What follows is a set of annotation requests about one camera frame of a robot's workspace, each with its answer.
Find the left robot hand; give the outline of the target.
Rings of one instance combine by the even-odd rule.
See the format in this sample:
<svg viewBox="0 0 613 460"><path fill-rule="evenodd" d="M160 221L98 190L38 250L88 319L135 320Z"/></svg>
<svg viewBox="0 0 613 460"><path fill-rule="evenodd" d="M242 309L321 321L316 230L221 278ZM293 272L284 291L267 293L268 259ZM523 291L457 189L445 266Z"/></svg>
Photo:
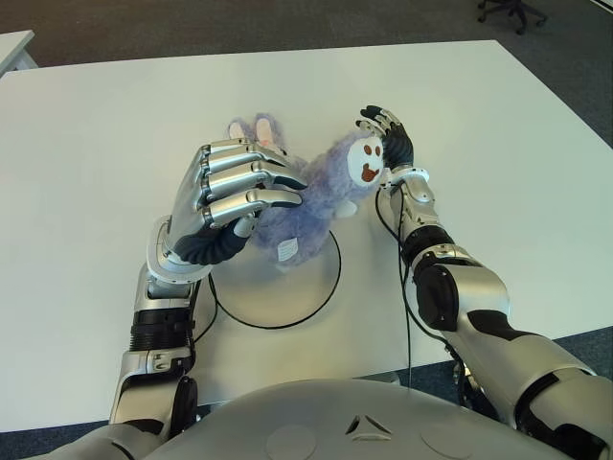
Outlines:
<svg viewBox="0 0 613 460"><path fill-rule="evenodd" d="M237 255L269 208L302 204L307 180L278 149L245 138L195 154L162 230L163 254L180 265L217 265Z"/></svg>

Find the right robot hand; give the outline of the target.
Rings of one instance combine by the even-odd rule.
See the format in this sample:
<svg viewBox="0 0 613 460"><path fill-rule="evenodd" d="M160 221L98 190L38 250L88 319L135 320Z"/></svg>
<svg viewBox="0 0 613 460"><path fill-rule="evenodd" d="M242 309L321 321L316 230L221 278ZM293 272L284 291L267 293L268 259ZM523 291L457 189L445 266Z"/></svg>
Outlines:
<svg viewBox="0 0 613 460"><path fill-rule="evenodd" d="M413 143L396 115L377 105L367 105L360 110L360 115L362 118L355 124L381 140L386 168L394 170L398 167L413 166Z"/></svg>

